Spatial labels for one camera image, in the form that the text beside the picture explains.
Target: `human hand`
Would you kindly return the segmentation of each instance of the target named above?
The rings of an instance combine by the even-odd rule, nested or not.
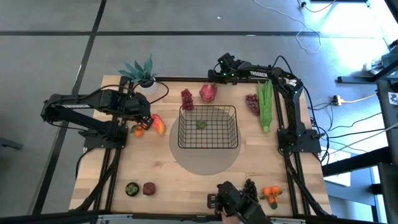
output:
[[[223,219],[223,224],[240,224],[240,221],[236,215],[227,217],[224,209],[221,212],[221,218]]]

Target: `black wire basket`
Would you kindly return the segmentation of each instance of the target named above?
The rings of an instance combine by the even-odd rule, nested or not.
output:
[[[178,146],[182,149],[235,149],[239,144],[234,106],[180,107]]]

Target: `red grapes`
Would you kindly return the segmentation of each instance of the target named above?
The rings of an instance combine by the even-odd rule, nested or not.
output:
[[[246,95],[246,105],[250,108],[251,112],[254,115],[260,115],[259,97],[257,96],[257,94]]]
[[[183,110],[193,110],[193,100],[192,100],[192,93],[189,92],[188,89],[181,91],[182,97],[182,109]]]

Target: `concrete floor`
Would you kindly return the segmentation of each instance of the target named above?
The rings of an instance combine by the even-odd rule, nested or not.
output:
[[[322,31],[327,37],[322,38],[319,53],[306,53],[294,36],[97,37],[80,93],[97,89],[103,75],[117,74],[117,70],[124,68],[123,61],[143,61],[152,54],[154,72],[161,76],[204,77],[225,52],[263,65],[273,63],[278,55],[285,56],[295,74],[304,81],[314,104],[326,102],[333,95],[355,100],[374,93],[375,85],[341,85],[335,82],[341,75],[360,75],[364,62],[387,52],[384,41],[386,28],[379,25],[380,20],[373,19],[375,13],[372,8],[361,3],[337,3],[325,11],[312,14],[300,11],[293,0],[259,1]],[[0,30],[91,30],[100,2],[0,0]],[[321,8],[325,4],[310,6]],[[301,28],[300,23],[262,9],[249,0],[108,1],[99,25],[100,31],[300,31]],[[308,48],[315,50],[318,47],[316,37],[301,37],[301,40]],[[0,37],[0,101],[3,105],[0,110],[0,136],[25,145],[20,151],[9,148],[0,150],[0,198],[3,202],[0,217],[30,212],[57,130],[42,122],[39,115],[42,102],[52,93],[70,93],[87,41],[85,36]],[[378,112],[377,98],[343,105],[334,109],[334,126],[351,124]],[[326,111],[317,111],[316,116],[321,127],[329,125]],[[376,117],[351,129],[337,129],[330,135],[381,126],[381,117]],[[338,141],[350,143],[363,137],[350,136]],[[381,136],[377,141],[373,139],[355,147],[371,150],[385,144],[385,136]],[[76,131],[67,131],[44,213],[68,210],[75,164],[82,145],[83,138]],[[342,209],[344,202],[339,199],[336,202],[336,199],[331,198],[333,213],[346,217],[347,214],[342,212],[347,211]]]

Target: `wooden table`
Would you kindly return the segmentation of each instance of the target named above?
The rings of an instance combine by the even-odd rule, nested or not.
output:
[[[118,84],[119,81],[120,76],[106,75],[102,85]],[[216,185],[226,180],[232,182],[237,189],[241,189],[244,181],[250,178],[255,181],[260,191],[265,186],[272,185],[278,185],[284,191],[279,196],[277,210],[272,210],[265,200],[260,201],[262,209],[268,216],[291,216],[292,208],[285,164],[282,156],[277,152],[278,120],[275,102],[272,103],[271,132],[264,134],[259,118],[251,114],[244,99],[247,94],[257,92],[257,84],[218,85],[216,99],[210,104],[234,105],[236,107],[238,126],[241,132],[241,150],[235,162],[225,171],[215,175],[196,175],[186,171],[175,161],[169,148],[169,134],[171,126],[178,118],[181,106],[180,92],[188,88],[193,95],[194,104],[204,104],[199,96],[199,90],[203,83],[164,83],[170,88],[169,95],[151,105],[150,110],[152,113],[160,115],[168,127],[167,132],[164,136],[159,136],[151,128],[144,133],[142,138],[135,138],[132,134],[128,136],[126,147],[121,151],[111,211],[213,215],[214,210],[206,206],[207,194],[217,192]],[[164,93],[165,88],[159,85],[157,94],[147,98],[151,101]],[[284,121],[287,123],[284,103],[281,102],[281,105]],[[302,121],[307,128],[310,128],[307,104],[303,94],[300,98],[300,109]],[[110,120],[111,116],[95,111],[94,118],[106,121]],[[323,209],[331,212],[319,161],[313,154],[301,153],[300,155],[306,186]],[[95,149],[82,159],[70,208],[79,206],[97,184],[103,156],[104,149]],[[137,182],[141,187],[145,182],[154,182],[157,192],[153,196],[146,196],[140,191],[137,196],[128,197],[124,188],[129,182]],[[303,213],[300,191],[297,186],[295,188],[298,209],[300,213]],[[107,191],[108,184],[104,187],[100,208],[104,208]]]

